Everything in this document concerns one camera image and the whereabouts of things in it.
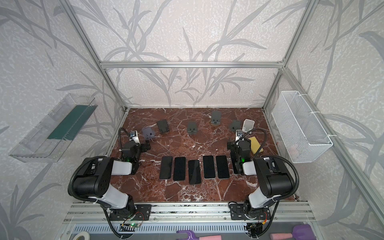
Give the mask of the dark phone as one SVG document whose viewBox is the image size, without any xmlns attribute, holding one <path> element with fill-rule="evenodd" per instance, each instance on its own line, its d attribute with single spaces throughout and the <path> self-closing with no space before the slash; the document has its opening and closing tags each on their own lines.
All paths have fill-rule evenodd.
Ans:
<svg viewBox="0 0 384 240">
<path fill-rule="evenodd" d="M 241 174 L 240 165 L 237 158 L 231 158 L 234 174 Z"/>
</svg>

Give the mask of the teal phone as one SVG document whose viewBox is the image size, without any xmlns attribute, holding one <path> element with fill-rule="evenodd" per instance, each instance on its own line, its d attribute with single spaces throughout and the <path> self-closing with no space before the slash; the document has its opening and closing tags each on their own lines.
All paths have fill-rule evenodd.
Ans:
<svg viewBox="0 0 384 240">
<path fill-rule="evenodd" d="M 219 179 L 229 179 L 229 165 L 226 156 L 216 156 L 217 171 Z"/>
</svg>

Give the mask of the pink-edged phone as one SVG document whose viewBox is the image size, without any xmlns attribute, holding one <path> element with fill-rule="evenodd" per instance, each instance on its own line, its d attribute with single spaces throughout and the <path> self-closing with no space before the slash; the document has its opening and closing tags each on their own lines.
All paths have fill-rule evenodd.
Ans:
<svg viewBox="0 0 384 240">
<path fill-rule="evenodd" d="M 162 157 L 159 179 L 169 180 L 172 175 L 172 167 L 173 167 L 173 157 L 172 156 Z"/>
</svg>

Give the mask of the black phone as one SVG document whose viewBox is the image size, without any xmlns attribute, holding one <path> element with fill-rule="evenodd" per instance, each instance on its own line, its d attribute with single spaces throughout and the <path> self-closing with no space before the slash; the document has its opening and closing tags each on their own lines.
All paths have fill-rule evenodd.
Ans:
<svg viewBox="0 0 384 240">
<path fill-rule="evenodd" d="M 190 185 L 197 185 L 202 183 L 199 160 L 188 161 L 188 174 Z"/>
<path fill-rule="evenodd" d="M 176 157 L 174 166 L 174 181 L 184 181 L 186 179 L 186 158 Z"/>
</svg>

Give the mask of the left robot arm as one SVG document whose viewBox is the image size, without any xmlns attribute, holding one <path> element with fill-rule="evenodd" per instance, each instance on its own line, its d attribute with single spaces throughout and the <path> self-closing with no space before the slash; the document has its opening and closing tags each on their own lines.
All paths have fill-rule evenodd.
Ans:
<svg viewBox="0 0 384 240">
<path fill-rule="evenodd" d="M 135 174 L 141 153 L 150 149 L 148 140 L 143 145 L 130 141 L 124 145 L 121 159 L 107 156 L 85 158 L 71 176 L 69 195 L 80 201 L 99 204 L 107 212 L 109 221 L 148 221 L 152 206 L 135 205 L 131 195 L 111 185 L 111 176 Z"/>
</svg>

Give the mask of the white-edged phone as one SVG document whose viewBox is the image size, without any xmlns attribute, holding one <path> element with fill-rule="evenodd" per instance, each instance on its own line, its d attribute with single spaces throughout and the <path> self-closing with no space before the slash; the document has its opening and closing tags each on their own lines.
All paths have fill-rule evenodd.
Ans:
<svg viewBox="0 0 384 240">
<path fill-rule="evenodd" d="M 213 156 L 203 156 L 204 178 L 214 179 L 216 177 L 215 162 Z"/>
</svg>

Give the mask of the white folding phone stand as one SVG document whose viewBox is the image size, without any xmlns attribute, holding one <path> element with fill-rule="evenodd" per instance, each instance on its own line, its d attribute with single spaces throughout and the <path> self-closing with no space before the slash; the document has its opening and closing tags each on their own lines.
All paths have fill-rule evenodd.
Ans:
<svg viewBox="0 0 384 240">
<path fill-rule="evenodd" d="M 245 119 L 243 122 L 242 131 L 244 133 L 251 131 L 254 128 L 254 125 L 255 125 L 255 121 L 250 120 L 250 119 Z"/>
</svg>

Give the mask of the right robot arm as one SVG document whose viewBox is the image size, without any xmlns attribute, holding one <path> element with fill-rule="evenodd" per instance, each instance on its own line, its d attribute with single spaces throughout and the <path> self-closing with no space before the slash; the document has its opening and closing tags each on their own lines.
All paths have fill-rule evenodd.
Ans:
<svg viewBox="0 0 384 240">
<path fill-rule="evenodd" d="M 248 195 L 243 204 L 229 203 L 232 220 L 262 220 L 263 224 L 273 219 L 271 206 L 292 196 L 298 189 L 300 179 L 295 166 L 277 155 L 259 156 L 260 145 L 253 157 L 252 141 L 237 140 L 228 142 L 235 172 L 244 176 L 255 175 L 257 189 Z"/>
</svg>

